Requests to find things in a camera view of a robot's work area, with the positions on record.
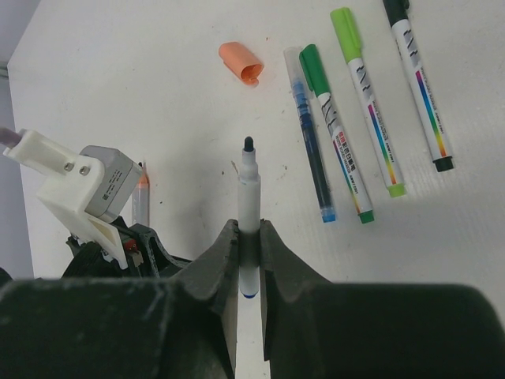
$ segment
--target orange marker cap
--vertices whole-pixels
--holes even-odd
[[[219,47],[219,56],[244,84],[259,83],[257,78],[263,71],[263,64],[247,47],[239,42],[224,43]]]

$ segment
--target white marker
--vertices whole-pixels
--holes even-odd
[[[260,289],[260,199],[256,149],[247,137],[238,175],[238,287],[246,298],[253,298]]]
[[[132,221],[149,227],[149,177],[146,173],[145,165],[142,167],[142,176],[132,193]]]
[[[406,0],[383,0],[383,3],[402,58],[403,69],[425,130],[433,163],[438,172],[451,170],[454,168],[454,164],[452,163],[449,141],[442,127],[407,17],[406,10],[409,8],[409,2]]]
[[[330,13],[331,21],[339,38],[340,47],[349,67],[361,110],[365,116],[368,133],[389,195],[399,197],[406,194],[403,175],[393,151],[393,145],[386,131],[377,106],[376,97],[361,58],[361,41],[349,8],[336,9]]]

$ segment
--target rainbow label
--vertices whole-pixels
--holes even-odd
[[[386,163],[387,172],[389,174],[389,178],[391,179],[391,184],[397,184],[395,170],[393,169],[393,165],[391,162],[394,162],[393,154],[391,153],[391,147],[385,141],[387,139],[386,130],[384,127],[380,128],[379,125],[383,125],[382,119],[380,115],[376,112],[375,101],[372,104],[368,105],[368,112],[370,114],[370,118],[372,119],[373,129],[376,131],[377,140],[379,141],[380,151],[382,152],[382,156],[384,158],[384,162]]]
[[[445,157],[447,156],[447,150],[443,144],[443,131],[440,125],[439,115],[436,113],[436,110],[433,106],[432,93],[426,83],[425,73],[423,72],[422,68],[416,72],[416,78],[417,83],[419,84],[419,89],[421,90],[421,94],[423,95],[423,100],[425,101],[426,111],[428,112],[429,121],[432,125],[433,133],[435,134],[435,139],[440,150],[440,155],[442,157]]]
[[[346,136],[344,136],[344,132],[341,130],[336,130],[332,138],[333,146],[335,146],[335,151],[337,152],[337,157],[339,158],[340,167],[342,168],[342,172],[346,177],[347,186],[349,187],[349,191],[353,196],[354,206],[356,207],[356,211],[359,214],[361,213],[360,205],[357,200],[359,190],[357,188],[356,182],[354,181],[353,175],[351,174],[353,171],[356,171],[356,164],[354,163],[354,159],[352,153],[350,152],[349,145],[347,144]]]

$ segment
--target marker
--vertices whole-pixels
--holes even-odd
[[[425,69],[421,63],[416,40],[413,37],[412,28],[407,17],[406,10],[410,4],[408,0],[383,0],[383,3],[391,29],[395,35],[403,69],[410,84],[417,111],[425,129],[433,163],[438,172],[452,170],[454,165],[449,141],[440,121]]]
[[[330,132],[333,146],[335,146],[347,186],[353,196],[357,214],[360,217],[361,223],[370,223],[374,220],[372,203],[366,192],[363,179],[361,179],[357,162],[349,146],[349,141],[344,134],[342,123],[333,106],[330,86],[324,74],[323,64],[321,63],[316,45],[308,45],[300,53],[300,63],[309,84],[309,89],[316,93],[317,99],[321,104],[324,120],[328,127],[328,132]]]
[[[132,221],[149,227],[149,177],[145,165],[142,167],[142,176],[132,193]]]
[[[331,12],[330,17],[360,100],[386,188],[391,197],[403,196],[406,194],[403,175],[361,59],[361,41],[353,14],[349,8],[340,8]]]
[[[14,148],[21,142],[21,136],[11,129],[0,127],[0,144],[6,148]]]
[[[316,131],[314,130],[314,123],[310,114],[307,91],[305,90],[305,77],[300,67],[300,51],[301,49],[298,47],[289,47],[284,50],[284,59],[286,60],[287,73],[290,77],[291,92],[297,106],[301,132],[305,140],[305,149],[309,158],[312,180],[316,187],[321,216],[324,223],[330,223],[337,220],[337,215],[331,203],[330,190],[328,189],[326,175],[324,174],[323,161],[321,160]]]
[[[246,298],[260,289],[260,200],[256,149],[251,137],[244,141],[238,175],[238,287]]]

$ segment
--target green marker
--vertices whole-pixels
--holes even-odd
[[[353,14],[349,8],[340,8],[331,12],[330,17],[349,67],[350,76],[353,78],[384,183],[391,197],[405,195],[403,175],[386,131],[386,126],[380,115],[365,64],[361,59],[361,41]]]
[[[335,151],[337,152],[349,191],[353,196],[357,214],[360,216],[361,223],[370,223],[373,221],[372,203],[366,192],[363,179],[361,179],[360,171],[357,169],[357,163],[351,152],[349,141],[344,134],[342,124],[333,107],[330,86],[324,74],[323,64],[321,63],[316,45],[308,45],[300,53],[300,63],[309,89],[316,93],[317,99],[321,104],[324,121],[333,140],[333,145],[335,146]]]

